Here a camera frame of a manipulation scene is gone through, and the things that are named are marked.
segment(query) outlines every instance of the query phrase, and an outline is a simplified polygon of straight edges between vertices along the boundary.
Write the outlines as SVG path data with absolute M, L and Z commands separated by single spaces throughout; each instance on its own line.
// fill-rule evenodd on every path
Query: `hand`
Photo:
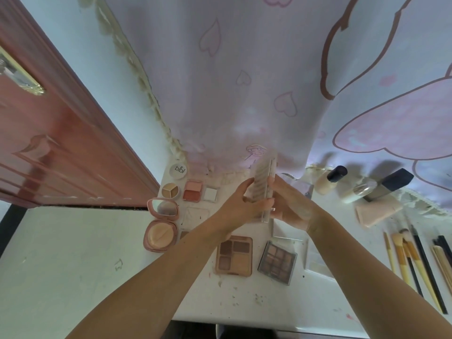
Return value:
M 236 191 L 226 200 L 221 208 L 215 213 L 222 223 L 222 229 L 230 233 L 236 228 L 252 220 L 257 214 L 264 210 L 270 210 L 274 199 L 267 198 L 252 203 L 244 196 L 248 187 L 254 182 L 254 178 L 249 178 L 241 182 Z
M 314 201 L 308 199 L 277 175 L 274 178 L 268 177 L 268 185 L 274 191 L 275 210 L 270 213 L 274 219 L 307 231 L 318 216 L 327 214 Z

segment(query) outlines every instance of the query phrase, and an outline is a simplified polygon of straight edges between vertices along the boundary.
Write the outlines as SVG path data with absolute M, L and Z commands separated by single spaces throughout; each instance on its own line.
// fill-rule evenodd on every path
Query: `brown door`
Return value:
M 145 206 L 158 183 L 18 0 L 0 1 L 0 45 L 45 89 L 0 75 L 0 198 Z

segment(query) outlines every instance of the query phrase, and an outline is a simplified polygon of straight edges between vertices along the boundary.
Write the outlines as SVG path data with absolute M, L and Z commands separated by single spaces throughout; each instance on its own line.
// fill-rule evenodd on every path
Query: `pink compact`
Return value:
M 182 197 L 185 201 L 199 202 L 201 200 L 202 181 L 189 179 L 185 183 L 184 195 Z
M 157 219 L 146 228 L 143 246 L 152 252 L 164 252 L 176 243 L 177 227 L 173 222 L 179 218 L 177 203 L 164 198 L 152 198 L 147 209 Z

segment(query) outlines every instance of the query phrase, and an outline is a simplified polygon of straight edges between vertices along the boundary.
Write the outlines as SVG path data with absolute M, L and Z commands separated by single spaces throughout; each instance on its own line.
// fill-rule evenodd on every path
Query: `black cap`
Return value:
M 326 179 L 330 182 L 336 183 L 346 174 L 348 174 L 347 168 L 345 166 L 338 165 L 328 175 L 326 175 Z
M 408 185 L 413 179 L 414 175 L 404 168 L 397 170 L 396 172 L 387 175 L 380 181 L 380 184 L 390 191 L 395 191 L 406 185 Z

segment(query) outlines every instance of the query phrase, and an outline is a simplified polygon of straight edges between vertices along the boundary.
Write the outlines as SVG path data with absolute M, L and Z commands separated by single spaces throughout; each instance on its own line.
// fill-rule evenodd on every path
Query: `compact mirror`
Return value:
M 177 205 L 170 201 L 152 200 L 152 208 L 156 213 L 163 216 L 176 216 L 178 214 Z

